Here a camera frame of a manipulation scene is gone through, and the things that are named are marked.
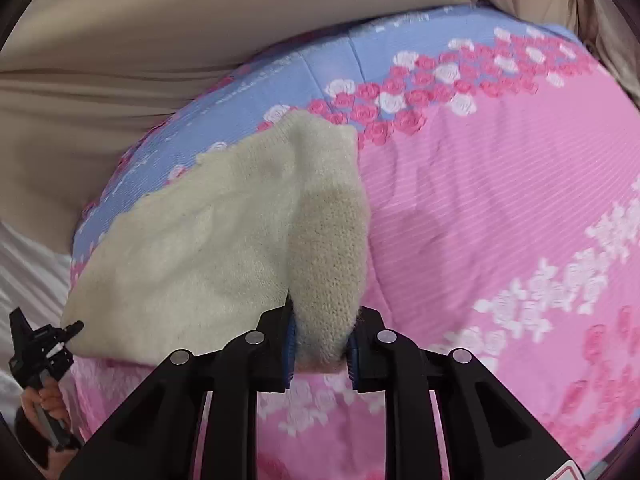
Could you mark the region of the person's left hand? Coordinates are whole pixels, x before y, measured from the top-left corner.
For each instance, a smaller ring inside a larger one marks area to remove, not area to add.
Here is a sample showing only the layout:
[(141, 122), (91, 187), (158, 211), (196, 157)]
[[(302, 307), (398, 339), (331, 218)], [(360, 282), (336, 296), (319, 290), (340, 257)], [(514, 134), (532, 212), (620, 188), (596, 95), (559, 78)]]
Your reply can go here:
[(21, 407), (27, 420), (43, 437), (47, 435), (47, 430), (38, 418), (37, 408), (41, 408), (50, 417), (70, 429), (70, 413), (64, 402), (63, 393), (58, 382), (51, 377), (43, 379), (42, 388), (39, 390), (27, 387), (21, 395)]

